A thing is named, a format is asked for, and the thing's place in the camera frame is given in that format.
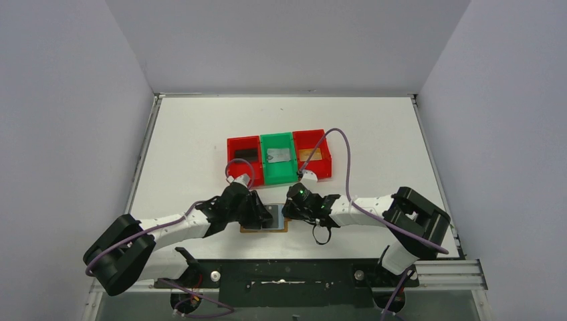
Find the yellow leather card holder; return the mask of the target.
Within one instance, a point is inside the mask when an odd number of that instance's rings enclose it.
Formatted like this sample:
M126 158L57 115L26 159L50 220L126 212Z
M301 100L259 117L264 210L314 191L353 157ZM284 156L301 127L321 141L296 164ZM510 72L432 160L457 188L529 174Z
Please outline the yellow leather card holder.
M291 219L284 217L283 203L272 203L265 206L271 215L271 222L266 227L260 229L246 229L240 227L240 233L286 233L288 231L288 223Z

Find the green plastic bin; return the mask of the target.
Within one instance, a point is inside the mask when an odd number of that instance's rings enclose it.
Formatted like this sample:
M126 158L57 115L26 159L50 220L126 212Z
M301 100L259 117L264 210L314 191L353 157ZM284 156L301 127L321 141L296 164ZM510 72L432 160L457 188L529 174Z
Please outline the green plastic bin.
M263 177L266 185L297 181L298 160L291 132L260 136Z

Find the red bin with black card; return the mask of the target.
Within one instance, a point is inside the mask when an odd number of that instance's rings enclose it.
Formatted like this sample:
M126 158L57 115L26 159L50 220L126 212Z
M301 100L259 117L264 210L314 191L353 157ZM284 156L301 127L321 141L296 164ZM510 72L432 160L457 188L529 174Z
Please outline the red bin with black card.
M247 161L254 169L255 178L252 186L260 187L265 183L261 142L259 136L242 136L227 139L227 160L232 161L241 158ZM236 178L242 174L248 174L252 178L252 172L248 165L243 162L234 162L228 166L228 175Z

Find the red bin with gold card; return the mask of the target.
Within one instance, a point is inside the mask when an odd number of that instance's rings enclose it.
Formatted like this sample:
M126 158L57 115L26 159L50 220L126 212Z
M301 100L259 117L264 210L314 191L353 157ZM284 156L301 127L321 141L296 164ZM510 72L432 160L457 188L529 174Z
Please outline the red bin with gold card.
M324 138L321 144L316 148L317 143L324 134L325 131L323 129L292 132L298 169L303 167L311 153L315 151L306 166L306 170L315 173L320 180L330 179L332 177L332 155L327 140Z

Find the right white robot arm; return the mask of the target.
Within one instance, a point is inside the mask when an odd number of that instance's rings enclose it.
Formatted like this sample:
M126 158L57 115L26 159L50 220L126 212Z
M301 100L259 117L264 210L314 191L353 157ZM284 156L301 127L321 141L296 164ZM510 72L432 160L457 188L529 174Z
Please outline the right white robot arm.
M435 260L448 251L442 246L450 216L409 187L383 197L321 196L297 183L289 188L283 216L325 227L349 225L387 228L395 237L376 267L379 282L391 286L420 259Z

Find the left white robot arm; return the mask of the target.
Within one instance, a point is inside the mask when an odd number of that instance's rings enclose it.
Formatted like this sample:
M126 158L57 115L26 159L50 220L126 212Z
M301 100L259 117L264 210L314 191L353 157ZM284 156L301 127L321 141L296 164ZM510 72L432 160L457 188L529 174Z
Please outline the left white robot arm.
M198 267L185 259L157 263L159 250L210 237L233 222L260 230L272 221L257 191L242 183L231 183L220 195L195 201L182 213L145 220L123 214L85 252L86 275L96 278L110 296L125 292L138 280L168 278L187 286L197 279Z

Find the gold card in bin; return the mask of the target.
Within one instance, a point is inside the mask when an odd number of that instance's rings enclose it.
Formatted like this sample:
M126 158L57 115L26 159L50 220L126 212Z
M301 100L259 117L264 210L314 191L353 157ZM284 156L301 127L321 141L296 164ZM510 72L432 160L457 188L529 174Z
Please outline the gold card in bin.
M320 161L323 159L322 152L320 148L304 148L299 149L298 157L300 162L306 162L307 160L311 161Z

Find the black card in bin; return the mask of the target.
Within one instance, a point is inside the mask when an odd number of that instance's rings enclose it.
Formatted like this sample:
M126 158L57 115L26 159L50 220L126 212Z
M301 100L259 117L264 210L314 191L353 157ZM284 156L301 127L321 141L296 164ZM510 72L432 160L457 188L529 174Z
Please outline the black card in bin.
M234 158L241 158L249 163L254 163L259 160L259 153L256 148L246 148L236 150Z

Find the silver card in bin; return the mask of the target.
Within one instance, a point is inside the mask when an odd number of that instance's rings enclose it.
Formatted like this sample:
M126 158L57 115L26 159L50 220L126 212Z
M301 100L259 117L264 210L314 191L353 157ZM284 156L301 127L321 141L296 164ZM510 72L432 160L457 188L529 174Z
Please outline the silver card in bin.
M268 163L282 163L291 161L291 153L288 148L267 148L266 161Z

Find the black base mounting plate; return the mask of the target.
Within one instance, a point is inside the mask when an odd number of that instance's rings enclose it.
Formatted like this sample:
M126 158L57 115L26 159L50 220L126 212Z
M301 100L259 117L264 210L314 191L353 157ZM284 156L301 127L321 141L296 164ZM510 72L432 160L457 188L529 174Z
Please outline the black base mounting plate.
M387 302L400 286L416 288L417 276L388 272L370 259L201 259L175 281L184 288L211 290L233 308L290 308Z

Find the aluminium frame rail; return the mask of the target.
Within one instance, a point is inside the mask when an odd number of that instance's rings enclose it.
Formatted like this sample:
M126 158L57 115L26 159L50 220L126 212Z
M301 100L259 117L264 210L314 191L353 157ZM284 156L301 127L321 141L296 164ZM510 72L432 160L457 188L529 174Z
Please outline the aluminium frame rail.
M201 260L176 283L202 291L252 290L260 286L322 286L394 290L401 277L377 266L375 259ZM403 284L410 292L487 290L479 260L418 261Z

